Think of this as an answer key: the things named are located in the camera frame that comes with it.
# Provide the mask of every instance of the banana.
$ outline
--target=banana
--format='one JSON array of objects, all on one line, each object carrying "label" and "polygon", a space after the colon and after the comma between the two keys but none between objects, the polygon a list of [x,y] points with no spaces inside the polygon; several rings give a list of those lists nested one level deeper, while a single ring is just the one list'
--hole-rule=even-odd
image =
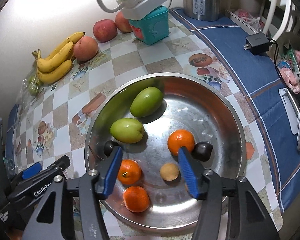
[{"label": "banana", "polygon": [[37,77],[45,84],[51,84],[62,78],[72,67],[72,61],[66,60],[59,67],[50,73],[42,73],[37,69]]},{"label": "banana", "polygon": [[37,67],[41,72],[49,73],[55,70],[62,62],[64,62],[70,53],[74,43],[70,41],[67,43],[52,59],[45,60],[41,57],[41,51],[38,50]]},{"label": "banana", "polygon": [[61,42],[56,48],[47,56],[45,59],[52,59],[68,42],[72,41],[73,43],[77,43],[86,33],[85,32],[77,32],[66,38],[63,42]]},{"label": "banana", "polygon": [[67,57],[67,59],[66,59],[66,60],[68,60],[68,59],[71,59],[72,61],[74,61],[74,60],[75,60],[75,56],[74,56],[74,52],[73,52],[73,48],[72,48],[72,50],[70,51],[70,53],[69,53],[69,56]]}]

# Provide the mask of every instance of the teal container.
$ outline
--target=teal container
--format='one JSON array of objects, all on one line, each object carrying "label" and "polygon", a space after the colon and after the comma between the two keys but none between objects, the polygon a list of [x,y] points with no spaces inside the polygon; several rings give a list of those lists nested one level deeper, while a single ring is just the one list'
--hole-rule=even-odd
[{"label": "teal container", "polygon": [[168,9],[159,6],[141,20],[129,20],[134,36],[151,45],[169,35]]}]

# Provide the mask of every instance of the blue object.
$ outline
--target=blue object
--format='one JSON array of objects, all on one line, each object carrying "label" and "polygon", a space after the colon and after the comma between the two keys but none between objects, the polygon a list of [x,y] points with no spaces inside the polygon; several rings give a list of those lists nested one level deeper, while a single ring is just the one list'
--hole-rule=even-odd
[{"label": "blue object", "polygon": [[5,158],[10,159],[12,161],[13,168],[15,167],[14,147],[13,147],[13,130],[15,128],[15,123],[18,118],[18,109],[19,109],[19,105],[14,105],[10,111],[9,118],[8,118],[7,136],[6,136]]},{"label": "blue object", "polygon": [[[278,93],[284,85],[272,60],[266,54],[254,56],[244,50],[248,34],[229,18],[205,22],[185,16],[182,9],[169,12],[211,49],[246,99],[253,117],[249,126],[260,130],[274,190],[284,212],[300,192],[300,152]],[[260,149],[258,154],[265,158]]]},{"label": "blue object", "polygon": [[40,171],[42,171],[41,163],[35,163],[32,166],[30,166],[28,169],[24,170],[22,172],[21,177],[23,179],[29,179],[35,174],[38,174]]},{"label": "blue object", "polygon": [[103,195],[105,199],[109,197],[109,195],[112,194],[112,191],[114,189],[115,181],[117,180],[118,171],[120,169],[120,165],[122,162],[122,149],[119,147],[117,152],[115,153],[115,156],[113,158],[113,161],[108,169],[107,175],[105,177],[105,187],[103,190]]},{"label": "blue object", "polygon": [[178,151],[178,161],[181,175],[186,181],[189,194],[197,199],[199,197],[197,178],[182,148]]},{"label": "blue object", "polygon": [[168,9],[159,6],[141,20],[129,20],[134,36],[151,45],[169,35]]}]

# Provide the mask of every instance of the green fruit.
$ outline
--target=green fruit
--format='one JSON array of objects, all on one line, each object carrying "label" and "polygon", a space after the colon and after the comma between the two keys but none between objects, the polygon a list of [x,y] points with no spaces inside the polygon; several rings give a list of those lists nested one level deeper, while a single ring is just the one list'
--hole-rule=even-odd
[{"label": "green fruit", "polygon": [[28,79],[28,84],[34,84],[36,83],[39,87],[42,87],[43,83],[36,77],[36,76],[31,76]]},{"label": "green fruit", "polygon": [[163,93],[156,87],[143,89],[133,100],[130,112],[134,117],[144,117],[154,113],[161,105]]},{"label": "green fruit", "polygon": [[143,137],[145,128],[142,123],[133,118],[122,118],[110,127],[111,135],[123,143],[136,143]]},{"label": "green fruit", "polygon": [[36,96],[39,93],[39,87],[36,84],[31,84],[29,87],[29,93],[32,96]]}]

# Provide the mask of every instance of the white power strip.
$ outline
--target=white power strip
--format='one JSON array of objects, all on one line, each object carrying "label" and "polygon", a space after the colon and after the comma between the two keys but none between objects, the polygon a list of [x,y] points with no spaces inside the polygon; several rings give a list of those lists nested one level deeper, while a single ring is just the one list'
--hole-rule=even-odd
[{"label": "white power strip", "polygon": [[148,13],[163,4],[167,0],[116,0],[118,4],[123,4],[121,9],[126,19],[141,20]]}]

